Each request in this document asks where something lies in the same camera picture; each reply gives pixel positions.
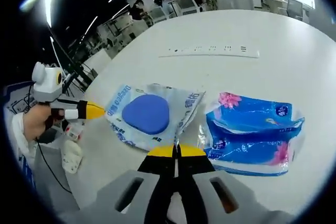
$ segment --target pink flower print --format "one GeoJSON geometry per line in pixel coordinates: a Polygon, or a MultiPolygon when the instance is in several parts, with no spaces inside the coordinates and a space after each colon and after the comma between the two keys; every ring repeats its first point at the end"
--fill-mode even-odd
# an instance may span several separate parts
{"type": "Polygon", "coordinates": [[[277,146],[277,151],[274,152],[273,159],[268,163],[269,165],[278,165],[288,162],[288,144],[282,142],[277,146]]]}
{"type": "Polygon", "coordinates": [[[239,103],[242,99],[240,96],[231,94],[231,93],[220,93],[218,101],[221,105],[224,105],[226,108],[233,109],[233,106],[238,106],[239,103]]]}
{"type": "Polygon", "coordinates": [[[220,107],[214,110],[214,116],[215,116],[215,119],[217,120],[220,120],[222,118],[222,111],[220,110],[220,107]]]}

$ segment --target white table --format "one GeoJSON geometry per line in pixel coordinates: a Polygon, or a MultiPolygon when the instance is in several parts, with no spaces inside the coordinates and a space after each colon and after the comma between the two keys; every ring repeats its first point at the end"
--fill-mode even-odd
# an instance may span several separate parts
{"type": "MultiPolygon", "coordinates": [[[[204,102],[220,91],[296,104],[306,117],[306,139],[289,172],[279,177],[234,175],[271,210],[299,214],[319,192],[336,153],[336,43],[308,24],[250,10],[220,10],[160,22],[125,47],[87,90],[86,99],[107,105],[122,83],[161,83],[206,90],[204,102]],[[260,58],[165,57],[167,45],[255,45],[260,58]]],[[[181,138],[196,144],[199,113],[181,138]]],[[[128,169],[145,153],[120,142],[104,118],[88,123],[80,142],[84,159],[69,185],[79,205],[128,169]]]]}

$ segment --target robotic arm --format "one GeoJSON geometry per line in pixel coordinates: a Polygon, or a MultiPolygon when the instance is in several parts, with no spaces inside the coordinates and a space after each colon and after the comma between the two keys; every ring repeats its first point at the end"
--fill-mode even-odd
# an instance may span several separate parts
{"type": "Polygon", "coordinates": [[[46,67],[37,62],[33,69],[32,80],[34,84],[33,96],[37,102],[48,104],[53,117],[58,110],[63,109],[65,119],[94,119],[104,115],[104,108],[99,105],[62,94],[63,78],[61,68],[46,67]]]}
{"type": "Polygon", "coordinates": [[[215,170],[201,149],[182,144],[154,148],[138,170],[125,172],[101,188],[90,206],[65,213],[61,218],[66,223],[82,224],[171,223],[167,221],[167,211],[175,192],[180,194],[183,208],[173,213],[180,216],[184,212],[183,223],[293,221],[293,216],[286,212],[270,211],[262,206],[254,192],[232,175],[215,170]]]}

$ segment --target blue tissue package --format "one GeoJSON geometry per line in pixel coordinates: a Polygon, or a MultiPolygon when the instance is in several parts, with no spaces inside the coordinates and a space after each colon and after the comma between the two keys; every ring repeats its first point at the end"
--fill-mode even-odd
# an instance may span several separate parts
{"type": "Polygon", "coordinates": [[[224,92],[214,107],[201,126],[199,146],[216,169],[256,176],[288,171],[305,120],[292,104],[224,92]]]}

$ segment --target power outlet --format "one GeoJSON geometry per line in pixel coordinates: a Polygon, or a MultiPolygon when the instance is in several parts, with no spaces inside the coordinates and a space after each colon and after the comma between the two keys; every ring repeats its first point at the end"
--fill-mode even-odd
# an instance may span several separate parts
{"type": "Polygon", "coordinates": [[[27,108],[27,103],[23,99],[21,99],[20,101],[18,101],[12,106],[12,109],[15,113],[24,112],[26,108],[27,108]]]}
{"type": "Polygon", "coordinates": [[[247,48],[247,46],[237,45],[221,45],[221,46],[190,46],[169,48],[166,55],[169,56],[192,56],[192,55],[220,55],[220,56],[242,56],[249,58],[259,58],[259,51],[256,49],[247,48]]]}

